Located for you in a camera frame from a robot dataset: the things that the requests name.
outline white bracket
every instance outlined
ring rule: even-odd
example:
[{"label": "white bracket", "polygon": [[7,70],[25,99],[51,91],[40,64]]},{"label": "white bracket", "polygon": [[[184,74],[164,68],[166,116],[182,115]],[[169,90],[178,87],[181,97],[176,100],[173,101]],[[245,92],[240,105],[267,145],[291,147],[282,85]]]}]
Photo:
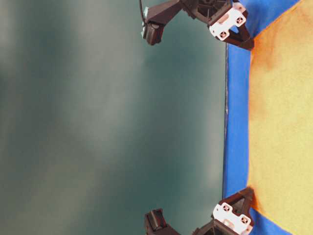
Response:
[{"label": "white bracket", "polygon": [[233,7],[209,27],[210,32],[214,37],[218,37],[221,41],[224,41],[229,37],[231,27],[240,27],[246,22],[246,18],[243,15],[245,11],[246,9],[241,3],[234,2]]},{"label": "white bracket", "polygon": [[213,210],[214,219],[220,221],[239,235],[249,235],[252,231],[251,219],[244,214],[237,216],[233,213],[233,207],[224,202],[217,204]]}]

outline cable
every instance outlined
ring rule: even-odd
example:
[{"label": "cable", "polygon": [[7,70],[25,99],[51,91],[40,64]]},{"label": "cable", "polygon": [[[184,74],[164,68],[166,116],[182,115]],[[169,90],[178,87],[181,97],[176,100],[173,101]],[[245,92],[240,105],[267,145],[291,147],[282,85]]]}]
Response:
[{"label": "cable", "polygon": [[142,22],[144,23],[144,25],[146,25],[145,18],[143,16],[142,1],[141,0],[139,0],[139,7],[140,7],[140,13],[141,13]]}]

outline blue tape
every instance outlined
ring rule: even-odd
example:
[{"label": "blue tape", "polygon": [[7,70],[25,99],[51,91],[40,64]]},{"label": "blue tape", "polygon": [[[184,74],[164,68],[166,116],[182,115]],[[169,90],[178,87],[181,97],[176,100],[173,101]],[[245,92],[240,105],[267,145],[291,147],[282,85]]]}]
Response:
[{"label": "blue tape", "polygon": [[[255,37],[299,0],[242,0],[249,16],[246,26]],[[248,179],[248,89],[250,52],[227,46],[227,128],[225,136],[223,197],[246,187]],[[251,235],[289,235],[255,210]]]}]

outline teal backdrop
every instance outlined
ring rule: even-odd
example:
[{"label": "teal backdrop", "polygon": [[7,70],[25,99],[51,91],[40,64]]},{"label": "teal backdrop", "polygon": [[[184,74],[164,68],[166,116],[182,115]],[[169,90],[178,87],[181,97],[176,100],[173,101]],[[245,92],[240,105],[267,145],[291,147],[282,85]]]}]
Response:
[{"label": "teal backdrop", "polygon": [[[144,0],[145,5],[161,1]],[[222,196],[225,44],[137,0],[0,0],[0,234],[188,235]]]}]

